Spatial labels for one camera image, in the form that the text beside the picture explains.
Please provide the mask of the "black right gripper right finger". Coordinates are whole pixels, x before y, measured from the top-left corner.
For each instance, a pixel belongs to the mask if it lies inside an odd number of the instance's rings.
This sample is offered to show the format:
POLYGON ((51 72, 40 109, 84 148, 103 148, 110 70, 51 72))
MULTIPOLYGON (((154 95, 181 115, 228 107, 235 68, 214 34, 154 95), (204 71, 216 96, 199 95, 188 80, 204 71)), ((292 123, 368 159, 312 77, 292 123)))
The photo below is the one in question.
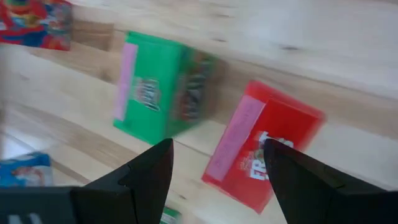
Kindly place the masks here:
POLYGON ((397 224, 397 192, 387 191, 268 139, 264 161, 287 223, 397 224))

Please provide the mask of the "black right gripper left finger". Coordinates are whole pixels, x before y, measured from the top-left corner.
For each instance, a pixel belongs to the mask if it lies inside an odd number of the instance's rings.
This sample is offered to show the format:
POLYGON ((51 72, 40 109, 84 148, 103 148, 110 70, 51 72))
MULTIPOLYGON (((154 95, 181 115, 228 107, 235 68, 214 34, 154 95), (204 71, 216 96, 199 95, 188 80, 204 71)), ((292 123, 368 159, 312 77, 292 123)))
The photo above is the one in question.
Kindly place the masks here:
POLYGON ((86 224, 158 224, 172 180, 173 139, 72 191, 76 221, 86 224))

